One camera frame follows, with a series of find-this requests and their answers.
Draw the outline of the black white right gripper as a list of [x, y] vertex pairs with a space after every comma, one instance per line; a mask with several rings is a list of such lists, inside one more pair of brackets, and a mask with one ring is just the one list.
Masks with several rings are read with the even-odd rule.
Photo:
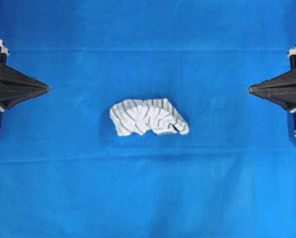
[[296, 45], [288, 51], [291, 70], [265, 80], [249, 87], [249, 93], [264, 100], [268, 100], [281, 106], [285, 111], [289, 111], [294, 116], [295, 138], [296, 138], [296, 89], [268, 89], [296, 87]]

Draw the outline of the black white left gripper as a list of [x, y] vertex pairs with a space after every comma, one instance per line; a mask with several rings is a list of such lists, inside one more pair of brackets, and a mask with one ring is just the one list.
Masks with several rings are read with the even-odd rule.
[[10, 110], [17, 104], [42, 96], [50, 91], [47, 84], [5, 65], [8, 56], [9, 49], [4, 46], [3, 40], [0, 39], [0, 80], [7, 84], [32, 86], [40, 89], [0, 89], [0, 131], [2, 113], [5, 110]]

